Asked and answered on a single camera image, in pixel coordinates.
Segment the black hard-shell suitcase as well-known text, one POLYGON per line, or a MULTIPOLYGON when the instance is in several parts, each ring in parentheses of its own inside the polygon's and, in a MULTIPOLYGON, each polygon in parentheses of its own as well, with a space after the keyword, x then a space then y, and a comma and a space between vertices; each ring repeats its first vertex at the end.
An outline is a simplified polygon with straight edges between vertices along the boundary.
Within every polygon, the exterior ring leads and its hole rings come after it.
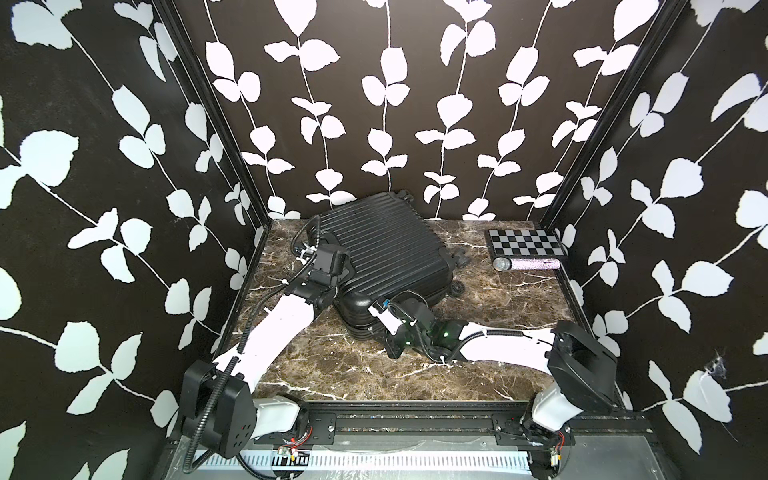
POLYGON ((448 249, 412 201, 406 190, 382 192, 320 215, 321 236, 344 247, 354 269, 334 307, 355 339, 388 333, 370 306, 407 290, 434 306, 451 293, 454 271, 470 262, 464 249, 448 249))

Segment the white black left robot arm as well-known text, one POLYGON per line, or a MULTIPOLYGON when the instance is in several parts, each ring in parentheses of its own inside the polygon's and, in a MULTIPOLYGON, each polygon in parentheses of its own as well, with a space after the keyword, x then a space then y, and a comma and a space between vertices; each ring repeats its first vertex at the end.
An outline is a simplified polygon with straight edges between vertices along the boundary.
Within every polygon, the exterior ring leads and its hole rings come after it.
POLYGON ((182 435, 190 439, 183 471, 210 456, 231 459, 251 439, 273 433, 306 436, 299 400, 285 394, 255 400, 261 377, 288 344, 306 329, 353 276, 350 267, 315 268, 279 291, 281 298, 241 342, 212 362, 198 360, 185 372, 179 401, 182 435))

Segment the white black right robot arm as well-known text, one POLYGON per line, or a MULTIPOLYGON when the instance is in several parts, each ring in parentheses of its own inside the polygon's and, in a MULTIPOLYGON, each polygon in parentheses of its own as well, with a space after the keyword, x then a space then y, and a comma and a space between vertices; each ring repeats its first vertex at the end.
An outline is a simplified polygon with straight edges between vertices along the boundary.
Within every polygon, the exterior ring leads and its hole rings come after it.
POLYGON ((384 333, 377 338, 393 359, 412 348, 442 365, 496 362, 549 374, 553 383, 533 397, 520 420, 527 431, 557 433, 581 413, 619 409, 614 392, 617 357, 573 322, 516 330, 439 321, 415 296, 376 302, 368 312, 383 324, 384 333))

